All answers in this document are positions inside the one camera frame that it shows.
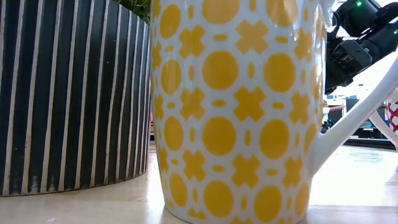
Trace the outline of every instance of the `yellow and white patterned mug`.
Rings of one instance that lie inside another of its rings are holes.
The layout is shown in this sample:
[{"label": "yellow and white patterned mug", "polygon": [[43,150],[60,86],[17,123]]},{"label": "yellow and white patterned mug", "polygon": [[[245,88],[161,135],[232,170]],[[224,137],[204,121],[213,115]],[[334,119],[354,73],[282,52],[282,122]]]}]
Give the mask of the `yellow and white patterned mug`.
[{"label": "yellow and white patterned mug", "polygon": [[311,179],[385,99],[325,135],[325,36],[314,0],[155,0],[152,101],[165,206],[190,223],[297,223]]}]

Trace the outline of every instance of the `mug handle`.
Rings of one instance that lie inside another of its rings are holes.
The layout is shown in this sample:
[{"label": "mug handle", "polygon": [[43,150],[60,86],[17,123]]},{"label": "mug handle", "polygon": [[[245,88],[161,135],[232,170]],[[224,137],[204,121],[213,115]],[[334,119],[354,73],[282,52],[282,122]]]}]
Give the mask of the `mug handle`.
[{"label": "mug handle", "polygon": [[[318,172],[322,164],[326,162],[331,154],[380,106],[380,102],[389,97],[398,86],[397,75],[398,57],[368,97],[357,102],[355,106],[325,134],[320,134],[315,138],[310,153],[310,159],[312,160],[309,170],[310,175],[314,175]],[[310,131],[310,134],[314,134],[317,130],[311,129]]]}]

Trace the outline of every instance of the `yellow cross pattern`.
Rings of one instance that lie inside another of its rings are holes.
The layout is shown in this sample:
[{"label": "yellow cross pattern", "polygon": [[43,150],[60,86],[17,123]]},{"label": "yellow cross pattern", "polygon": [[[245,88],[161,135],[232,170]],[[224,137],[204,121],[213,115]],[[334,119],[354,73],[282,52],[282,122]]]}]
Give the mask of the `yellow cross pattern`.
[{"label": "yellow cross pattern", "polygon": [[234,220],[232,220],[231,224],[252,224],[252,221],[250,219],[242,221],[240,218],[234,218]]},{"label": "yellow cross pattern", "polygon": [[285,221],[284,219],[279,220],[278,224],[291,224],[293,221],[292,217],[289,217],[289,219],[287,221]]},{"label": "yellow cross pattern", "polygon": [[190,54],[198,57],[204,51],[205,45],[201,42],[201,38],[205,35],[205,30],[196,25],[192,31],[184,29],[179,37],[182,43],[181,49],[179,51],[181,57],[187,59]]},{"label": "yellow cross pattern", "polygon": [[294,52],[298,59],[306,58],[308,62],[312,61],[312,33],[305,33],[302,28],[297,33],[297,46],[294,48]]},{"label": "yellow cross pattern", "polygon": [[293,185],[294,187],[297,187],[299,185],[301,180],[300,171],[302,167],[303,161],[301,160],[301,157],[298,158],[296,161],[293,159],[293,157],[289,157],[286,160],[286,175],[283,180],[286,188],[288,188],[290,185]]},{"label": "yellow cross pattern", "polygon": [[195,177],[197,181],[201,181],[206,177],[206,173],[202,168],[205,163],[205,157],[200,151],[192,154],[189,150],[186,150],[182,157],[185,161],[184,174],[188,179]]},{"label": "yellow cross pattern", "polygon": [[248,184],[250,188],[256,186],[259,182],[259,178],[256,174],[256,170],[260,167],[259,159],[253,155],[249,159],[245,159],[242,154],[239,154],[232,161],[236,172],[232,176],[232,181],[236,186],[240,187],[243,184]]},{"label": "yellow cross pattern", "polygon": [[264,21],[257,21],[254,25],[247,20],[243,20],[237,27],[241,38],[237,41],[235,46],[242,52],[247,53],[253,49],[257,54],[263,53],[267,48],[267,42],[264,36],[268,33],[268,27]]},{"label": "yellow cross pattern", "polygon": [[165,200],[165,201],[166,201],[167,205],[168,205],[170,208],[174,209],[174,204],[173,204],[173,202],[172,202],[171,199],[167,199],[167,200]]},{"label": "yellow cross pattern", "polygon": [[158,97],[155,96],[154,106],[155,106],[155,118],[156,119],[163,119],[163,97],[159,95]]},{"label": "yellow cross pattern", "polygon": [[155,0],[152,3],[152,14],[154,15],[153,19],[159,17],[161,9],[162,9],[162,6],[160,6],[160,0]]},{"label": "yellow cross pattern", "polygon": [[315,139],[315,136],[318,134],[318,127],[316,124],[311,124],[307,131],[305,132],[304,137],[304,153],[307,154],[310,150],[312,141]]},{"label": "yellow cross pattern", "polygon": [[162,45],[158,42],[156,46],[152,48],[152,66],[153,69],[159,68],[162,63],[162,56],[160,51],[162,50]]},{"label": "yellow cross pattern", "polygon": [[203,211],[195,212],[193,208],[191,208],[191,209],[188,211],[188,215],[191,216],[191,217],[193,217],[193,218],[200,219],[200,220],[206,220],[206,219],[207,219],[207,217],[206,217],[206,215],[203,213]]},{"label": "yellow cross pattern", "polygon": [[159,161],[160,168],[164,171],[169,171],[169,165],[167,163],[167,150],[163,147],[159,150]]},{"label": "yellow cross pattern", "polygon": [[205,114],[205,109],[201,106],[201,102],[205,99],[205,94],[201,89],[195,88],[192,93],[188,89],[184,89],[180,99],[183,103],[180,113],[184,119],[187,120],[190,116],[193,116],[199,120]]},{"label": "yellow cross pattern", "polygon": [[294,124],[301,121],[302,124],[308,121],[308,107],[310,106],[310,98],[307,94],[301,96],[298,91],[291,97],[293,110],[290,112],[290,118]]},{"label": "yellow cross pattern", "polygon": [[266,95],[259,87],[256,87],[253,92],[249,92],[245,87],[241,87],[234,95],[239,102],[238,107],[235,108],[234,114],[240,121],[245,120],[250,116],[254,121],[258,121],[264,116],[264,110],[261,109],[260,103],[266,98]]},{"label": "yellow cross pattern", "polygon": [[315,35],[318,41],[326,39],[326,27],[325,21],[323,21],[322,10],[318,7],[314,13],[314,26],[315,26]]}]

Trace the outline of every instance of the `desk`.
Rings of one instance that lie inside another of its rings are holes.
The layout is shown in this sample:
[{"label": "desk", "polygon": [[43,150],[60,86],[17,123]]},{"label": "desk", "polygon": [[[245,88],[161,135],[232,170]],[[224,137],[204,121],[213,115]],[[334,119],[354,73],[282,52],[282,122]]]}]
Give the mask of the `desk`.
[{"label": "desk", "polygon": [[[308,224],[398,223],[398,154],[340,147],[314,177]],[[164,208],[156,154],[129,181],[59,194],[0,198],[0,223],[184,223]]]}]

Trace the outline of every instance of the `striped plant pot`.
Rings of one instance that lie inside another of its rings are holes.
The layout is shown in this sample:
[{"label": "striped plant pot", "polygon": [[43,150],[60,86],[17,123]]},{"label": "striped plant pot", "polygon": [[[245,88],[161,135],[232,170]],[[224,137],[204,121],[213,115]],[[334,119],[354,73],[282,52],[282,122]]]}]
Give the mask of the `striped plant pot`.
[{"label": "striped plant pot", "polygon": [[0,193],[147,169],[149,29],[109,0],[1,0]]}]

